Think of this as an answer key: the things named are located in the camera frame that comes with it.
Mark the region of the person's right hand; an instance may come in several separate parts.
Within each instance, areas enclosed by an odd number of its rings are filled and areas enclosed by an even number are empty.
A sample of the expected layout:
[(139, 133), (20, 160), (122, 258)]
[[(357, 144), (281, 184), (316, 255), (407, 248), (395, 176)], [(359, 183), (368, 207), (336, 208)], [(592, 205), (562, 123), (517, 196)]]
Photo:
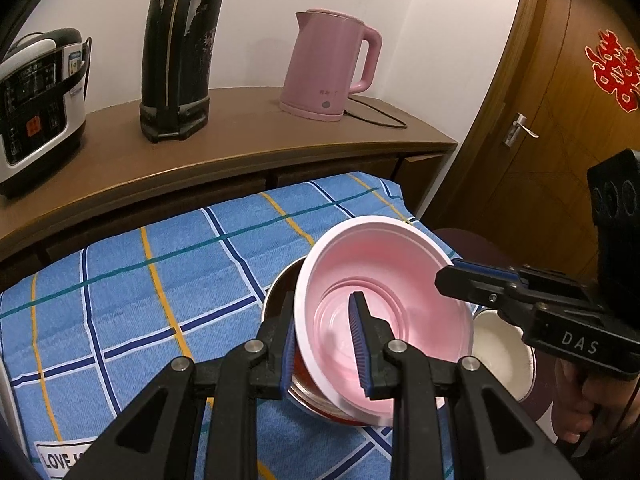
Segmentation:
[(601, 409), (596, 439), (620, 434), (639, 416), (638, 378), (629, 382), (605, 376), (579, 379), (576, 366), (563, 360), (555, 361), (554, 378), (552, 427), (562, 441), (577, 443), (596, 421), (596, 408)]

